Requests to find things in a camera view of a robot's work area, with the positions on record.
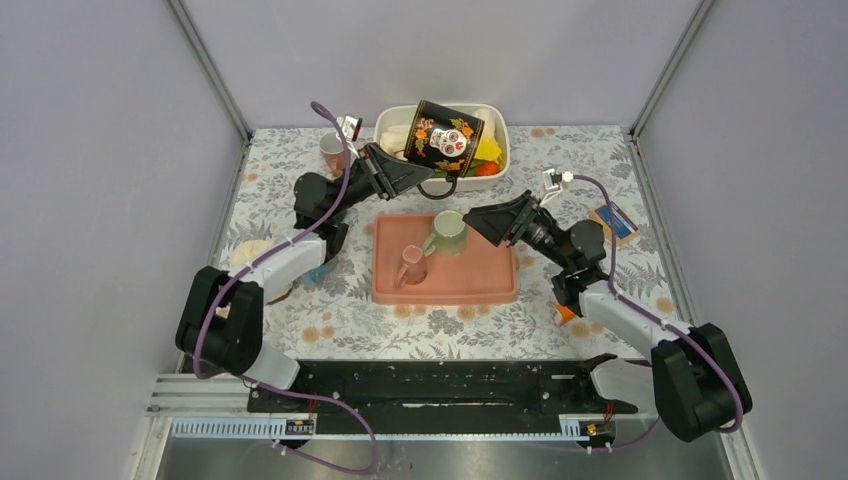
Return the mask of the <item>small pink mug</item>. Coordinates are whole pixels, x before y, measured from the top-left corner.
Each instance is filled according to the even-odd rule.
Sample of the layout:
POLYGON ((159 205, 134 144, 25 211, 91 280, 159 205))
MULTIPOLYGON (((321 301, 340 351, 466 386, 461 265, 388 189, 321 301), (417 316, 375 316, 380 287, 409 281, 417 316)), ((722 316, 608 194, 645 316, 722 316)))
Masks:
POLYGON ((417 245, 406 246, 401 254, 401 266, 395 276, 394 286, 414 286, 422 283, 427 277, 426 256, 417 245))

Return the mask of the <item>light green mug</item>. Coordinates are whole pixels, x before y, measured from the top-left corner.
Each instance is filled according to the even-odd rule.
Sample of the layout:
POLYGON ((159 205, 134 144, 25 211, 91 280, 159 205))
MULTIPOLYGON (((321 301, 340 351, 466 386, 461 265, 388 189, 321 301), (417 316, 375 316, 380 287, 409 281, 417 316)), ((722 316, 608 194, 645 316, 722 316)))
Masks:
POLYGON ((455 210, 444 210, 435 215, 431 232, 421 249, 425 256, 437 253, 441 256, 458 256, 466 248, 467 226, 463 215, 455 210))

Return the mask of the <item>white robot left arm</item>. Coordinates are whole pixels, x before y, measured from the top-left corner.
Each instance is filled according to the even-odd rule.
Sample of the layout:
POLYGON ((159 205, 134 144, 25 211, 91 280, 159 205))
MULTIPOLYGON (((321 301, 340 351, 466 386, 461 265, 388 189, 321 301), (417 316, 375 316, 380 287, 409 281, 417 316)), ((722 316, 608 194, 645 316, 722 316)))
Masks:
POLYGON ((372 196, 391 200, 430 179, 431 167, 401 161, 369 143, 345 146, 347 165, 337 179, 315 172, 295 182, 295 235, 268 248, 239 269, 212 266, 192 281, 175 344, 192 361, 200 379, 227 373, 272 388, 288 411, 309 401, 310 385, 300 365, 263 340, 267 303, 284 296, 302 275, 332 260, 344 244, 348 225, 340 216, 372 196))

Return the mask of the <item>orange blue box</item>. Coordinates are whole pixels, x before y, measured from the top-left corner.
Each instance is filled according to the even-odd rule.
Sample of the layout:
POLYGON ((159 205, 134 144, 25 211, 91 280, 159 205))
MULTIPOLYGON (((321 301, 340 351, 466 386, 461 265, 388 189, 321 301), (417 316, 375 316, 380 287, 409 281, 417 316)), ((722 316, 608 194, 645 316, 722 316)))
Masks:
POLYGON ((615 203, 602 203, 590 211, 590 218, 600 224, 607 240, 626 244, 641 234, 639 226, 615 203))

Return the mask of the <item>green bok choy toy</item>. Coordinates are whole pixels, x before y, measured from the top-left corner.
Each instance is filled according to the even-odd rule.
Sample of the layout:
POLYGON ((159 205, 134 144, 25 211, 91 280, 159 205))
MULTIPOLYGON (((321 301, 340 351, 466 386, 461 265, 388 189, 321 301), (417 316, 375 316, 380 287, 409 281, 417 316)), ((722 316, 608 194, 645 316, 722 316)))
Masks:
POLYGON ((378 144, 393 157, 406 160, 405 149, 411 129, 410 124, 390 126, 380 135, 378 144))

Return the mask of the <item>white rectangular basin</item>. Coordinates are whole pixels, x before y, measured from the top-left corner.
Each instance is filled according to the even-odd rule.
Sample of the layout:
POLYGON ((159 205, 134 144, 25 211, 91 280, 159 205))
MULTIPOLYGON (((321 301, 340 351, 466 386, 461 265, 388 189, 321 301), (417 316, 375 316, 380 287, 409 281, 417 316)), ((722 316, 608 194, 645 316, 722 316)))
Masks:
MULTIPOLYGON (((410 124, 412 122, 413 115, 417 108, 417 105, 404 105, 404 106, 395 106, 384 110, 376 120, 375 133, 374 133, 374 141, 378 143, 378 139, 380 135, 387 130, 388 127, 393 125, 400 124, 410 124)), ((495 185, 495 183, 502 177, 504 177, 509 169, 510 163, 510 143, 508 138, 508 132, 505 120, 499 110, 496 108, 485 105, 485 104, 462 104, 462 103, 447 103, 440 104, 443 106, 447 106, 449 108, 458 110, 463 113, 468 113, 474 115, 474 112, 479 108, 489 108, 493 111, 494 115, 497 118, 497 126, 495 131, 495 137, 500 144, 503 150, 503 159, 504 166, 502 171, 494 176, 488 177, 464 177, 458 180, 458 185, 455 193, 472 191, 472 190, 482 190, 488 189, 495 185)), ((425 180, 423 183, 425 189, 433 194, 442 194, 445 193, 449 189, 449 185, 444 180, 443 173, 436 173, 430 179, 425 180)))

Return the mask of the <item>pink rectangular tray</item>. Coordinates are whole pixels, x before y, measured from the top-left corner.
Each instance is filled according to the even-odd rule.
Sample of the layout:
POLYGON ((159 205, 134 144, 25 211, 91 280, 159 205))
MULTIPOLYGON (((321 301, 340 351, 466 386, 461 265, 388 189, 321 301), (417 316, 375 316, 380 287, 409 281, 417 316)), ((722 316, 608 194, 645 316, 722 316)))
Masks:
POLYGON ((434 215, 382 214, 374 223, 372 299, 381 305, 463 306, 513 303, 518 278, 513 250, 495 247, 476 231, 456 256, 434 253, 425 258, 427 277, 398 286, 403 249, 421 245, 431 233, 434 215))

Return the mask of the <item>yellow napa cabbage toy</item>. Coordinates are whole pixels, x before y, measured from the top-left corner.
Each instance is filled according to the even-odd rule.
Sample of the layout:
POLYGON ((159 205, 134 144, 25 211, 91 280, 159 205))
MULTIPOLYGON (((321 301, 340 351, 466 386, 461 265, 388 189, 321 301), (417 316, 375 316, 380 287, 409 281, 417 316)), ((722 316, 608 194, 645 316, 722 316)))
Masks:
POLYGON ((475 159, 495 162, 500 168, 503 168, 503 150, 495 137, 497 126, 496 116, 489 108, 477 109, 474 112, 474 116, 484 122, 475 159))

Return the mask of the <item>large pink mug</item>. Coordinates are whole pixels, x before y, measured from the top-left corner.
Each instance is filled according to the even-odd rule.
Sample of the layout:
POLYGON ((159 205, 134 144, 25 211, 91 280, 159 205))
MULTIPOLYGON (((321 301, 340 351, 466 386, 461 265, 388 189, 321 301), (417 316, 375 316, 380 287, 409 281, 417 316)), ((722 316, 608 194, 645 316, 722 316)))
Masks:
POLYGON ((339 178, 344 174, 348 165, 348 154, 336 132, 324 134, 319 140, 319 149, 333 178, 339 178))

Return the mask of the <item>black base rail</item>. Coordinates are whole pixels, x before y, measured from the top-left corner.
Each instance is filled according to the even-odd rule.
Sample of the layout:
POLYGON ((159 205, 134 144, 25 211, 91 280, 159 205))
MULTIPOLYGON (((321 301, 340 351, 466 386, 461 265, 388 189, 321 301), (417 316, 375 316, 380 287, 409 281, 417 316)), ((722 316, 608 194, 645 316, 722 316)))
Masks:
POLYGON ((635 406, 604 399, 590 383, 589 362, 304 360, 288 398, 258 387, 247 410, 298 414, 319 435, 354 435, 359 422, 316 394, 357 410, 380 435, 565 435, 564 420, 603 423, 635 406))

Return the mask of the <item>orange white marker box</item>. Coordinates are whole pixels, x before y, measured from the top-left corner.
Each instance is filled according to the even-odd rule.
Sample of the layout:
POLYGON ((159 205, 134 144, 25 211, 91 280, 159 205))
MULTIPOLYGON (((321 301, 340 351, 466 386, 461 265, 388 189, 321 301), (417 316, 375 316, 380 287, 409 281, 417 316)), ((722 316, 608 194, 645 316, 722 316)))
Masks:
POLYGON ((556 305, 556 311, 559 314, 561 325, 565 325, 577 317, 577 315, 572 310, 561 304, 556 305))

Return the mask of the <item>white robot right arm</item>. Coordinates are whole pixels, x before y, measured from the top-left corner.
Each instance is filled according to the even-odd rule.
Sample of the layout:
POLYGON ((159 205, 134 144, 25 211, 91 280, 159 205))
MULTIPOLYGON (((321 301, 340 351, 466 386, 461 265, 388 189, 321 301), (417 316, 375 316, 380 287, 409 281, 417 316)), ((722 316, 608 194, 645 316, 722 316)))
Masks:
POLYGON ((753 401, 730 342, 712 323, 694 327, 664 321, 615 292, 600 266, 606 256, 602 226, 580 220, 567 229, 530 193, 475 207, 465 224, 495 246, 522 242, 560 267, 551 283, 557 302, 602 324, 650 362, 653 405, 678 439, 732 433, 753 401))

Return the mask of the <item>blue patterned mug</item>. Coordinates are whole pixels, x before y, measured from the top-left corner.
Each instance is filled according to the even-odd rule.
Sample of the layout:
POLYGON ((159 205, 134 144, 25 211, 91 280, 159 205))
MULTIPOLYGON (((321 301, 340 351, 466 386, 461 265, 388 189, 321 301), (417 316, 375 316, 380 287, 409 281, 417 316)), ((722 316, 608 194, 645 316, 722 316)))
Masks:
POLYGON ((327 262, 301 275, 299 281, 307 286, 318 285, 335 270, 336 265, 335 261, 327 262))

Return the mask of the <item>black mug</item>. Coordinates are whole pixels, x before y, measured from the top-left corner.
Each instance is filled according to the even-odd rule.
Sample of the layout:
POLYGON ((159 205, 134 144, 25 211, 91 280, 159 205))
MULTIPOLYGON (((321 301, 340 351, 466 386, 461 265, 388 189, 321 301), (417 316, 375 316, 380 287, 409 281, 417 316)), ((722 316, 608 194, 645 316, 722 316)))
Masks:
POLYGON ((411 122, 406 144, 406 160, 443 173, 449 189, 442 194, 428 192, 423 184, 418 191, 427 199, 443 200, 452 196, 462 177, 458 172, 473 160, 481 138, 484 122, 472 114, 421 100, 411 122))

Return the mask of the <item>floral tablecloth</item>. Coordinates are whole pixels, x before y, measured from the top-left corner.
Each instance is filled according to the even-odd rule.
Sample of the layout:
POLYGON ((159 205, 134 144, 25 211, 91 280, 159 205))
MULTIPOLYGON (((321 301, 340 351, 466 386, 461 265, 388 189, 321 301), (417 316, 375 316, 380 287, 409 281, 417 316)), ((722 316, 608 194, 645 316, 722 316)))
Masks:
POLYGON ((636 223, 638 235, 619 245, 620 292, 665 318, 676 300, 633 167, 629 140, 618 126, 512 127, 511 165, 492 187, 434 202, 416 191, 372 198, 346 215, 350 230, 334 268, 317 282, 296 284, 264 311, 264 340, 298 359, 583 359, 635 351, 612 331, 577 318, 563 322, 550 280, 554 264, 525 245, 515 248, 517 295, 508 305, 429 307, 376 304, 371 297, 374 222, 380 214, 466 211, 538 191, 541 173, 559 167, 581 180, 548 206, 559 225, 587 218, 610 197, 636 223))

